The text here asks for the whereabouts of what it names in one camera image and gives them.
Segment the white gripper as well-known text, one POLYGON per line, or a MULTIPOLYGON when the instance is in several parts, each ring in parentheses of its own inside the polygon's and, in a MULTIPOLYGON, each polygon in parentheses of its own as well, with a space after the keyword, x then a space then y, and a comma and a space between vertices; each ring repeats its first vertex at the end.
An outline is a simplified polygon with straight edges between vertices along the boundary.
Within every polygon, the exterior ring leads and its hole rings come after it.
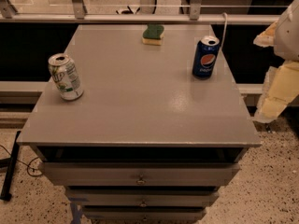
MULTIPOLYGON (((253 44, 262 48, 274 46, 277 56, 299 61, 299 0, 293 0, 278 22, 273 22, 257 35, 253 44)), ((279 68, 269 67, 254 114, 255 121, 274 121, 299 95, 299 62, 291 61, 284 62, 279 68)))

